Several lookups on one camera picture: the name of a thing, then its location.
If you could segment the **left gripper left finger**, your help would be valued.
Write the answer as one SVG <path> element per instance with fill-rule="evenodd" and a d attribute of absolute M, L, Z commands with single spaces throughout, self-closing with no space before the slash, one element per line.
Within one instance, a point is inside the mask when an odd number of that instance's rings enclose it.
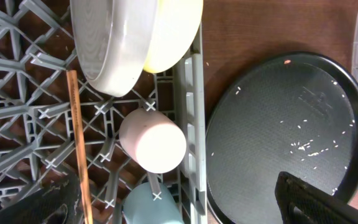
<path fill-rule="evenodd" d="M 81 189 L 75 174 L 62 177 L 0 211 L 0 224 L 79 223 Z"/>

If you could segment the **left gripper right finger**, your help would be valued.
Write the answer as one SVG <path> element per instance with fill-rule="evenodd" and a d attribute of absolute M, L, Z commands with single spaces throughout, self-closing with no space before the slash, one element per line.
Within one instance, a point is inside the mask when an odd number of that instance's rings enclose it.
<path fill-rule="evenodd" d="M 280 172 L 275 198 L 284 224 L 358 224 L 358 210 L 288 172 Z"/>

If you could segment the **wooden chopstick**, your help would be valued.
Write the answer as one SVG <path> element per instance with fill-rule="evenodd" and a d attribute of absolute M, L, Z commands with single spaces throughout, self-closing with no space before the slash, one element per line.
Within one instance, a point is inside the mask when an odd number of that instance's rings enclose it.
<path fill-rule="evenodd" d="M 76 70 L 67 70 L 67 84 L 70 96 L 71 120 L 75 137 L 76 160 L 78 165 L 78 176 L 80 180 L 81 199 L 86 224 L 93 224 L 93 213 L 91 206 L 90 184 L 86 161 L 85 138 L 83 134 L 83 122 L 81 115 L 80 94 L 78 88 L 78 77 Z"/>

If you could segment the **blue plastic cup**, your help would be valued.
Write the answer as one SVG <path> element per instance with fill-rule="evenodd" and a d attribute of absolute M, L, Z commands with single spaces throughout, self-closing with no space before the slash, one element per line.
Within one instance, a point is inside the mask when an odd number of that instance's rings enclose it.
<path fill-rule="evenodd" d="M 123 207 L 128 224 L 184 224 L 170 191 L 160 184 L 161 199 L 153 198 L 148 182 L 138 185 L 126 197 Z"/>

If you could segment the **pink plastic cup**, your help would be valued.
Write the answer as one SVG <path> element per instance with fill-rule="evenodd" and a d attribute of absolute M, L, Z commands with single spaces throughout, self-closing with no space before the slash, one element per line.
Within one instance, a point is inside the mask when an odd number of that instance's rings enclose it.
<path fill-rule="evenodd" d="M 139 108 L 119 128 L 122 148 L 148 172 L 163 174 L 176 168 L 186 152 L 183 131 L 159 111 Z"/>

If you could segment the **grey round plate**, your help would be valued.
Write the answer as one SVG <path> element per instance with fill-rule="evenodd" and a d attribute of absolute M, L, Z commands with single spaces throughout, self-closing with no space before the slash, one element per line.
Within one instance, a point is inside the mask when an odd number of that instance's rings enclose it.
<path fill-rule="evenodd" d="M 71 0 L 78 60 L 89 84 L 122 97 L 138 81 L 152 39 L 157 0 Z"/>

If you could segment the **yellow bowl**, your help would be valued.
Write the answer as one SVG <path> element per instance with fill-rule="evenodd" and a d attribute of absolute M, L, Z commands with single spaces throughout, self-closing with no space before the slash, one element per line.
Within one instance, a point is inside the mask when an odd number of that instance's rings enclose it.
<path fill-rule="evenodd" d="M 160 73 L 187 52 L 199 29 L 203 0 L 158 0 L 155 25 L 144 70 Z"/>

